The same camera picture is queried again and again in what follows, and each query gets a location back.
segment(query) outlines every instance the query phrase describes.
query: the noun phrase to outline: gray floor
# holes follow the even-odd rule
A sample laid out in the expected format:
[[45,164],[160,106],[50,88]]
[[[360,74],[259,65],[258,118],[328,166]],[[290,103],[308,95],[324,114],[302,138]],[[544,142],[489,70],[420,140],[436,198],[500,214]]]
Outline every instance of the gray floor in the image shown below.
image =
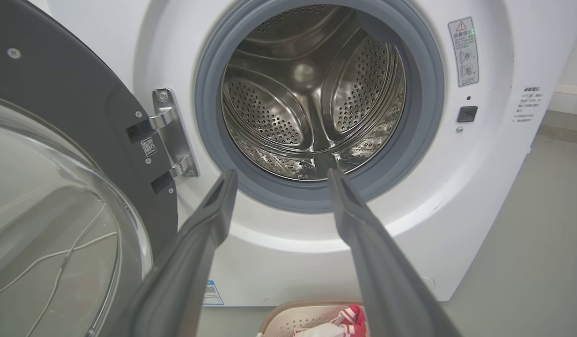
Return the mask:
[[[577,145],[538,136],[443,303],[465,337],[577,336]],[[253,337],[272,308],[205,308],[199,336]]]

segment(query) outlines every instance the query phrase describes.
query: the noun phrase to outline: washing machine door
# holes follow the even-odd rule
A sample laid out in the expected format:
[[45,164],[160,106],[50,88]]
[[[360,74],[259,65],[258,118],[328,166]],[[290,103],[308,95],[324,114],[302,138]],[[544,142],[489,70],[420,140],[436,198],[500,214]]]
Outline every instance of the washing machine door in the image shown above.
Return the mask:
[[154,98],[150,116],[51,17],[0,0],[0,336],[96,333],[177,235],[174,177],[197,170],[173,93]]

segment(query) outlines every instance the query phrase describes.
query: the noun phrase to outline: warning triangle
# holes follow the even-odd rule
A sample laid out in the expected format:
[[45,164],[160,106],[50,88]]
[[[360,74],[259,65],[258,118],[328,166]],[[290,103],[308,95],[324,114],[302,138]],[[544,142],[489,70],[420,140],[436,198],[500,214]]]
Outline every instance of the warning triangle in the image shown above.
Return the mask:
[[460,30],[466,30],[466,29],[467,29],[467,27],[466,27],[466,25],[464,25],[464,22],[460,21],[459,26],[457,26],[457,29],[455,31],[459,32]]

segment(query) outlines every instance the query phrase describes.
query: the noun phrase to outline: white washing machine body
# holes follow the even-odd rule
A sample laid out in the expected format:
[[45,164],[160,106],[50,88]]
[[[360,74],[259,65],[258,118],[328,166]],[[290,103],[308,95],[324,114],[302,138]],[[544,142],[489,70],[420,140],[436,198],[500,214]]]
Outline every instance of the white washing machine body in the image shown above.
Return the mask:
[[[314,4],[279,3],[261,1],[250,10],[279,13]],[[348,0],[340,4],[355,6]],[[436,298],[448,300],[530,151],[575,42],[577,0],[409,4],[440,54],[442,115],[415,168],[368,205]],[[92,49],[146,109],[152,106],[153,89],[174,90],[200,171],[199,177],[177,178],[182,224],[220,175],[197,125],[199,67],[212,36],[244,2],[47,0],[38,5]],[[479,81],[460,87],[461,64],[449,23],[467,17],[475,30]],[[253,29],[259,23],[241,25]],[[475,120],[458,123],[460,107],[469,105],[478,107]],[[222,299],[210,304],[226,306],[359,297],[351,254],[331,213],[283,211],[241,191],[230,234],[216,250],[209,279]]]

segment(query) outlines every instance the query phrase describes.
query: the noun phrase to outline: metal hinge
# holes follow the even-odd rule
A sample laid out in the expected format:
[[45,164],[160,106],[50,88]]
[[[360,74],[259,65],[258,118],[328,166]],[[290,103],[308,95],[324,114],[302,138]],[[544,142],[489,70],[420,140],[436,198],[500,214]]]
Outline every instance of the metal hinge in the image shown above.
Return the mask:
[[192,155],[191,145],[182,124],[182,118],[170,88],[153,90],[155,116],[143,121],[141,129],[156,130],[162,137],[170,157],[172,177],[198,177],[199,171]]

